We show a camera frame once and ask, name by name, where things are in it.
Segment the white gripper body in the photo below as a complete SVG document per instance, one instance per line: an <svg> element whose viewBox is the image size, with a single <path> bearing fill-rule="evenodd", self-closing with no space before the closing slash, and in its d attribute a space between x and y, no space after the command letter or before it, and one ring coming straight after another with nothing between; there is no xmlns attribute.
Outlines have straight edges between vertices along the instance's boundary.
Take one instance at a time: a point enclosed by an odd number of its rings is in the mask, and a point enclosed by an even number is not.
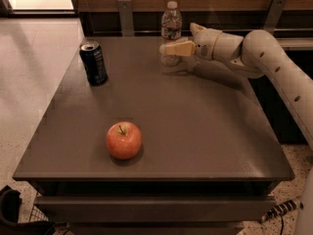
<svg viewBox="0 0 313 235"><path fill-rule="evenodd" d="M230 61L241 55L242 36L207 28L194 33L196 55L208 61Z"/></svg>

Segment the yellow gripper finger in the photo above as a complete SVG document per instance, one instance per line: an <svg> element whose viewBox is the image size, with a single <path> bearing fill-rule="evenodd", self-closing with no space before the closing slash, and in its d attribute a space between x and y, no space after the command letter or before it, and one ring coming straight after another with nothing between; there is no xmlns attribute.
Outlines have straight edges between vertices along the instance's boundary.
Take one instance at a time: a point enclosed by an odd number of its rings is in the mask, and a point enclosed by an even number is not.
<svg viewBox="0 0 313 235"><path fill-rule="evenodd" d="M204 32L206 27L199 25L197 23L190 23L190 32L193 36L196 36L200 32Z"/></svg>
<svg viewBox="0 0 313 235"><path fill-rule="evenodd" d="M159 47L159 52L165 56L189 57L195 54L196 45L191 40L166 43Z"/></svg>

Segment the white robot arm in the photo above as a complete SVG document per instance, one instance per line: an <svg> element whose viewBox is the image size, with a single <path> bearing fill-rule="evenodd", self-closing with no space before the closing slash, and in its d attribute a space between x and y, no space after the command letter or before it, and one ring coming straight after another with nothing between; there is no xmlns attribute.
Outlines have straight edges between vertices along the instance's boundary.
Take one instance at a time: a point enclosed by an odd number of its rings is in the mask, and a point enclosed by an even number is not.
<svg viewBox="0 0 313 235"><path fill-rule="evenodd" d="M196 23L190 24L190 31L192 39L164 43L160 54L219 62L248 78L267 76L313 149L313 80L271 33L258 29L242 37Z"/></svg>

